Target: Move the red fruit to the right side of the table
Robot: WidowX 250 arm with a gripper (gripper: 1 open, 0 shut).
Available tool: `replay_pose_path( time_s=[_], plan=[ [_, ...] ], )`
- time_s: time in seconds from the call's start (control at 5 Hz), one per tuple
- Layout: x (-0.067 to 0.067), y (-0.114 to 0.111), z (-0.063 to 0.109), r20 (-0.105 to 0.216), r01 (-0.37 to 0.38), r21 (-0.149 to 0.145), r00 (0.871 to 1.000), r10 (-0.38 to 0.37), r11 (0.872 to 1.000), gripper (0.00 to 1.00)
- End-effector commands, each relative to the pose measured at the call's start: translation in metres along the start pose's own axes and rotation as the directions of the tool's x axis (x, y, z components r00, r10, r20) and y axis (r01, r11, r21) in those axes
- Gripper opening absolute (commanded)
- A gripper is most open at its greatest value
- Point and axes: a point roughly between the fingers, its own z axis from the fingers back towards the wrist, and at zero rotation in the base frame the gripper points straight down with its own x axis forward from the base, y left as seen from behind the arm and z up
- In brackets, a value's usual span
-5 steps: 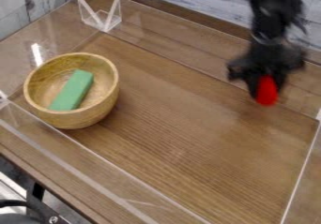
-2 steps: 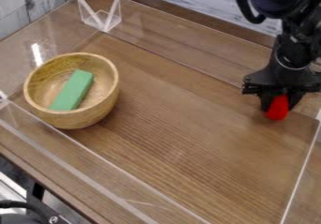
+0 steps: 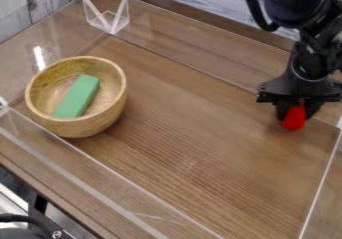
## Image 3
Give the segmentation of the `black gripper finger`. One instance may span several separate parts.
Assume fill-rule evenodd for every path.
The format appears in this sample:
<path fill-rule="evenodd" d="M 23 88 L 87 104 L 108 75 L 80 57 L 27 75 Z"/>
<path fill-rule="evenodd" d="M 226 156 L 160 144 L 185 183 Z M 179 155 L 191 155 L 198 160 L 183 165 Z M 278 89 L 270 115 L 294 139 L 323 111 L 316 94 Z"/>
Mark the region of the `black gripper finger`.
<path fill-rule="evenodd" d="M 275 116 L 279 121 L 283 121 L 291 105 L 287 102 L 278 102 L 275 104 Z"/>
<path fill-rule="evenodd" d="M 322 102 L 307 102 L 304 104 L 306 119 L 310 119 L 315 115 L 315 113 L 319 111 L 322 105 L 323 105 Z"/>

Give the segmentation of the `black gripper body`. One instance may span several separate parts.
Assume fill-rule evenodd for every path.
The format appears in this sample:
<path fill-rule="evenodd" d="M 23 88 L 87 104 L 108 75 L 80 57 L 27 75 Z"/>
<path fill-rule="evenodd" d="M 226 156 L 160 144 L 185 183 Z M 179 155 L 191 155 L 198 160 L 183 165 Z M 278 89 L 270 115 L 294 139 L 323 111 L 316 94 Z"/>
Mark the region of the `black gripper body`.
<path fill-rule="evenodd" d="M 287 67 L 258 86 L 259 103 L 311 104 L 342 101 L 342 82 L 330 75 L 342 70 L 342 42 L 310 46 L 296 42 Z"/>

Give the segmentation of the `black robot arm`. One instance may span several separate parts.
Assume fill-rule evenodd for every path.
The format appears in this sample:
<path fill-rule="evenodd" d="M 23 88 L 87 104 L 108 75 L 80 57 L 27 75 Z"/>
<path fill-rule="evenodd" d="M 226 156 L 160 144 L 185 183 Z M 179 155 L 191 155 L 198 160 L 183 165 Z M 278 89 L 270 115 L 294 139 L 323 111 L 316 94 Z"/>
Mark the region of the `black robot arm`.
<path fill-rule="evenodd" d="M 342 0 L 264 0 L 272 22 L 299 31 L 284 71 L 258 86 L 258 100 L 276 119 L 306 121 L 327 102 L 342 101 Z"/>

